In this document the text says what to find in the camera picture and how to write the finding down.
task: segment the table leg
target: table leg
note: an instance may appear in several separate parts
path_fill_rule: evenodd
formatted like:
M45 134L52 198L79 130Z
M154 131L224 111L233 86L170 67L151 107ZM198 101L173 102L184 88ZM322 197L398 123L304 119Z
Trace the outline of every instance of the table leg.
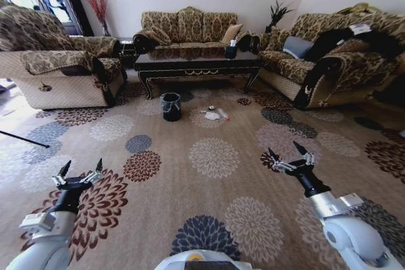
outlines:
M143 84L143 86L144 86L144 88L145 88L145 90L146 90L146 93L147 93L146 99L152 99L152 89L151 89L151 86L149 85L149 82L147 81L147 78L145 78L145 77L143 76L142 71L139 71L139 72L138 72L138 77L139 77L139 80L140 80L141 84Z
M251 73L251 76L247 80L247 82L245 84L245 88L243 89L245 94L249 93L249 91L251 89L251 85L255 81L256 77L259 75L259 72L260 72L260 69L257 69Z

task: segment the potted plant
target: potted plant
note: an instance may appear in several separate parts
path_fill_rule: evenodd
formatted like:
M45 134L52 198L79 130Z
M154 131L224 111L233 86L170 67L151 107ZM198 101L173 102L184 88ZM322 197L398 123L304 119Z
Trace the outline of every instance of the potted plant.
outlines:
M266 33L270 33L271 27L275 26L287 13L290 13L293 9L289 9L288 6L283 6L283 3L279 3L276 0L275 6L270 6L270 24L266 27Z
M107 0L88 0L103 27L104 36L111 36L106 22Z

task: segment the floral upholstered sofa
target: floral upholstered sofa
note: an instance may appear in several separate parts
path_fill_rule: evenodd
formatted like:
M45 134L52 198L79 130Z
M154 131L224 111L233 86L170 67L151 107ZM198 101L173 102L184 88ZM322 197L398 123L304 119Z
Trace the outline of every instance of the floral upholstered sofa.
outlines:
M370 45L356 39L345 41L316 63L294 59L282 51L289 36L314 42L324 31L346 28L354 23L367 23L372 29L397 38L402 47L405 45L403 16L387 13L304 14L291 30L273 27L270 34L256 36L263 65L259 77L301 109L364 101L394 78L392 74L399 67L398 58L385 59L380 53L371 51Z
M236 23L235 13L204 13L190 6L176 13L143 12L142 30L134 35L135 52L149 52L153 59L223 57L227 45L221 40ZM156 28L169 39L156 37Z
M127 74L111 37L69 37L47 13L0 9L0 78L12 78L31 107L113 106Z

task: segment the black stick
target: black stick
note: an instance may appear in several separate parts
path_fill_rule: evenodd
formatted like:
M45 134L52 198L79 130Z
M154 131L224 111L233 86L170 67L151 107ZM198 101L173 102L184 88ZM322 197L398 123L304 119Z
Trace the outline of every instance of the black stick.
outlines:
M45 148L47 148L47 149L50 147L50 145L44 145L44 144L42 144L42 143L40 143L40 142L34 142L33 140L30 140L30 139L27 139L27 138L23 138L23 137L19 137L19 136L17 136L17 135L10 134L10 133L7 133L7 132L1 131L1 130L0 130L0 133L2 133L2 134L4 134L4 135L11 136L11 137L14 137L14 138L18 138L18 139L24 140L24 141L26 141L26 142L30 142L31 144L34 144L34 145L41 145L41 146L43 146L43 147L45 147Z

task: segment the white paper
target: white paper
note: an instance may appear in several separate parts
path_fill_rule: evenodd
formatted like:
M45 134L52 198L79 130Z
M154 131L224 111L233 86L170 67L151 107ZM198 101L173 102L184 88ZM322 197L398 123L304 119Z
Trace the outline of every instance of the white paper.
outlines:
M349 25L349 28L352 30L354 36L362 33L371 32L370 26L365 23L357 23L355 25Z
M209 120L218 120L221 118L221 116L218 113L215 112L207 112L205 114L205 118L209 119Z

